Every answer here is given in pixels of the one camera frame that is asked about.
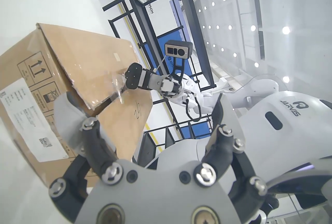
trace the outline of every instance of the gray metal plate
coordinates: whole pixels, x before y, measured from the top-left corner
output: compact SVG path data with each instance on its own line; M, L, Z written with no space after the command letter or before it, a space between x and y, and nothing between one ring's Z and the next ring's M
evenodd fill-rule
M241 223L219 183L210 188L196 184L192 174L198 161L165 172L144 169L126 160L117 162L123 166L122 180L114 186L107 186L100 180L86 199L76 224L96 223L99 211L107 204L121 206L126 224L192 223L192 214L200 206L213 209L219 223ZM138 173L138 179L133 184L126 180L130 170ZM191 175L189 184L180 182L181 171Z

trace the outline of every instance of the metal frame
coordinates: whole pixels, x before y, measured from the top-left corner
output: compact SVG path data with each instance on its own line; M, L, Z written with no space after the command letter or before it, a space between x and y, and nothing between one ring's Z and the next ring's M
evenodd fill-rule
M141 142L141 146L140 146L140 152L139 152L139 155L138 155L138 158L137 158L137 164L142 166L142 167L145 167L147 166L147 164L149 164L151 161L147 161L145 158L144 158L144 155L143 153L147 153L147 154L152 154L153 155L153 158L155 158L155 155L156 155L156 149L157 147L160 147L160 146L165 146L165 149L168 148L169 146L181 141L181 140L184 140L184 135L182 134L181 132L181 137L182 139L180 140L174 140L169 128L170 127L180 127L180 125L182 124L188 124L188 128L189 128L189 134L190 134L190 139L196 139L197 137L207 137L207 136L211 136L212 132L209 132L207 134L204 134L204 135L200 135L200 136L195 136L195 134L193 133L193 129L192 129L192 126L196 125L196 124L202 124L202 123L207 123L209 122L210 123L210 126L211 126L211 115L205 115L202 117L202 119L206 118L205 121L201 121L201 122L196 122L194 124L191 124L191 122L193 121L183 121L183 122L178 122L178 123L175 123L175 124L172 124L172 125L168 125L168 126L163 126L163 127L160 127L160 128L156 128L156 129L152 129L152 130L148 130L148 131L145 131L143 133L143 138L142 138L142 142ZM157 131L157 130L162 130L162 129L165 129L165 143L162 143L162 144L158 144L158 145L154 145L153 149L151 150L147 150L147 147L146 147L146 140L148 139L150 142L154 143L153 140L152 140L152 137L150 136L150 133L151 132L154 132L154 131ZM170 137L171 141L172 141L172 144L169 144L168 141L167 141L167 136Z
M129 0L131 5L132 5L132 9L129 10L125 0L114 0L113 2L107 4L106 6L103 7L103 10L106 11L108 9L110 9L111 7L114 7L115 5L118 5L118 4L122 4L123 7L124 7L124 10L125 12L121 15L119 15L118 17L112 19L112 20L109 20L109 24L115 34L115 36L117 38L120 38L120 35L115 27L115 22L117 20L120 20L124 17L128 17L131 25L132 25L132 28L134 30L134 33L137 37L137 40L138 40L138 46L139 48L141 48L146 56L146 59L148 60L148 63L150 65L150 67L152 68L153 67L153 62L152 60L150 59L150 57L148 56L148 53L147 53L147 50L145 48L145 45L148 46L148 48L150 49L150 52L151 52L151 55L153 57L153 60L154 60L154 63L156 65L159 65L160 64L160 67L158 69L159 73L160 74L169 74L169 70L168 70L168 67L167 67L167 64L165 62L164 59L164 56L162 55L162 51L161 51L161 48L159 46L159 43L158 43L158 38L160 37L163 37L163 36L166 36L167 34L170 34L170 33L173 33L175 31L179 31L181 30L182 31L182 34L183 34L183 37L184 37L184 40L186 40L186 35L185 35L185 32L184 32L184 26L183 25L180 25L179 27L173 29L173 30L170 30L164 34L161 34L159 35L158 37L156 36L154 30L153 30L153 27L152 27L152 24L151 24L151 21L149 19L149 16L147 14L147 11L146 11L146 8L145 6L146 5L149 5L151 3L153 3L154 1L157 1L157 0L148 0L146 2L141 2L140 0ZM206 52L206 48L205 48L205 45L204 45L204 39L203 39L203 35L202 35L202 32L200 30L200 27L199 27L199 21L198 21L198 16L197 16L197 13L195 11L195 7L193 5L193 0L182 0L183 3L184 3L184 8L186 10L186 12L189 14L190 18L189 18L189 25L190 25L190 30L193 34L193 40L194 40L194 43L195 43L195 46L199 48L200 50L200 53L198 55L198 60L201 61L203 60L204 63L208 63L208 55L207 55L207 52ZM179 17L179 13L178 13L178 10L175 6L175 2L174 0L172 0L172 3L173 3L173 6L174 6L174 9L175 9L175 13L176 13L176 16L177 16L177 19L179 21L179 23L181 24L181 20L180 20L180 17ZM137 21L139 23L139 26L143 32L143 35L145 37L145 40L146 42L143 42L141 36L140 36L140 33L137 29L137 26L135 25L134 23L134 20L133 20L133 17L132 17L132 13L135 13L135 16L137 18ZM202 72L196 72L196 69L195 69L195 66L193 64L193 61L192 61L192 58L190 57L190 60L191 60L191 63L192 63L192 67L193 67L193 70L194 70L194 74L190 75L190 77L192 78L196 78L196 83L198 83L198 86L200 87L199 85L199 79L198 79L198 76L199 75L205 75L207 81L210 83L210 86L207 86L207 87L204 87L204 88L201 88L200 87L200 90L201 91L204 91L204 90L208 90L208 89L211 89L211 88L214 88L216 87L216 85L214 84L213 82L213 77L212 77L212 71L211 71L211 68L210 70L209 69L206 69L204 68L205 71L203 71L202 69ZM155 101L153 102L153 104L158 104L158 103L163 103L165 102L172 117L173 117L173 122L174 124L173 125L169 125L167 128L169 127L173 127L175 126L176 129L179 131L182 139L184 139L184 136L183 136L183 133L181 131L181 127L180 125L181 124L184 124L184 123L188 123L188 126L189 128L191 129L191 132L192 132L192 137L194 138L194 134L193 134L193 131L192 131L192 127L191 127L191 124L190 124L190 120L189 121L185 121L185 122L178 122L177 119L176 119L176 116L172 110L172 107L169 103L169 101L167 99L161 99L159 101ZM156 131L156 130L159 130L159 129L165 129L166 127L162 127L162 128L157 128L157 129L153 129L153 130L149 130L149 131L146 131L144 132L144 135L148 134L149 135L149 132L152 132L152 131Z

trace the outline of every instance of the box flap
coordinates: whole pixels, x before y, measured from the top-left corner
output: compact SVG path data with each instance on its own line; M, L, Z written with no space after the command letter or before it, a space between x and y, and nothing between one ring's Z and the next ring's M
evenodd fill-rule
M39 25L73 87L90 109L116 91L113 75L122 74L133 62L138 62L128 40L63 26Z
M151 92L126 90L123 104L117 98L99 115L98 120L116 146L120 159L131 160L153 106Z

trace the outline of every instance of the round black hole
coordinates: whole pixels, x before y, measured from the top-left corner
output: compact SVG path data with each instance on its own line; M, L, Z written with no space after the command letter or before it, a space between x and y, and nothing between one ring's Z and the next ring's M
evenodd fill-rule
M178 50L178 54L179 54L180 56L183 56L183 55L185 54L185 51L184 51L183 49L179 49L179 50Z
M188 184L191 180L190 174L186 171L182 171L179 175L179 178L183 184Z
M134 183L137 180L138 176L139 175L135 170L131 170L127 173L127 181L129 183Z

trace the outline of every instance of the yellow stripe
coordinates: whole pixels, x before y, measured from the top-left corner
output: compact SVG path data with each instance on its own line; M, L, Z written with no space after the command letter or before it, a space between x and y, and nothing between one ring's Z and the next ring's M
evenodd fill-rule
M151 130L150 127L147 125L147 123L146 123L146 130L147 130L147 131ZM158 141L157 141L156 137L154 136L154 134L153 134L153 133L150 133L150 136L152 137L154 143L155 143L156 145L158 145ZM158 147L158 150L159 150L160 152L163 151L163 149L162 149L160 146Z
M120 9L120 12L123 14L124 13L124 10L123 10L123 7L121 5L119 5L119 9ZM138 50L138 52L140 53L141 57L142 57L142 60L145 64L146 67L149 67L148 63L147 63L147 60L146 60L146 57L143 55L142 53L142 50L137 46L137 40L136 40L136 37L132 31L132 28L130 27L129 25L129 22L128 22L128 19L125 17L125 22L128 26L128 29L129 29L129 32L133 38L133 40L135 41L135 45L136 45L136 49ZM150 130L150 127L148 126L148 124L146 123L146 129L149 131ZM156 145L159 145L159 142L157 141L156 137L154 136L153 133L150 133L150 136L152 137L153 141L155 142ZM161 147L158 147L159 151L162 152L163 149Z

